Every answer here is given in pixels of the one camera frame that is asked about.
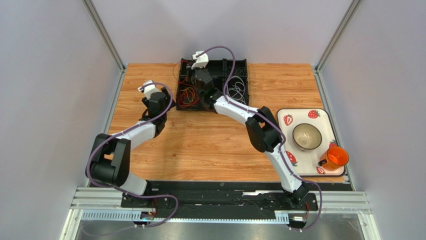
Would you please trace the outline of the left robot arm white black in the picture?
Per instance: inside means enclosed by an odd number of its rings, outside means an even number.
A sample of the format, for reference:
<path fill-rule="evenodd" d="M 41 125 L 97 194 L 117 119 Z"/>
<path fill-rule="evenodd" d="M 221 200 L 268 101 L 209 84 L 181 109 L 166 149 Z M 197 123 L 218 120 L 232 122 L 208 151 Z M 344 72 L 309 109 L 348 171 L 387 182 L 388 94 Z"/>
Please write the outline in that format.
<path fill-rule="evenodd" d="M 98 187 L 109 187 L 131 196 L 147 198 L 151 183 L 130 170 L 131 152 L 142 143 L 156 138 L 165 128 L 167 112 L 176 104 L 170 89 L 156 85 L 140 88 L 146 110 L 137 123 L 115 133 L 96 136 L 85 174 Z"/>

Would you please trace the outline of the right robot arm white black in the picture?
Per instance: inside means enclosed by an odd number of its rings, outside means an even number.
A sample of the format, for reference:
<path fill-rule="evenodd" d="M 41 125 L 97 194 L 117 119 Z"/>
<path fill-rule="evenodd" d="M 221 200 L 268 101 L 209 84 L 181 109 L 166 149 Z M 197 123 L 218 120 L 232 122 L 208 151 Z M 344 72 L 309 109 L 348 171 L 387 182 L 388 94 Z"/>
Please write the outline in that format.
<path fill-rule="evenodd" d="M 214 85 L 206 68 L 187 68 L 190 81 L 199 96 L 200 104 L 208 111 L 227 116 L 245 125 L 250 143 L 267 156 L 279 176 L 281 187 L 294 205 L 301 204 L 309 193 L 303 180 L 296 174 L 284 149 L 286 137 L 271 110 L 240 103 Z"/>

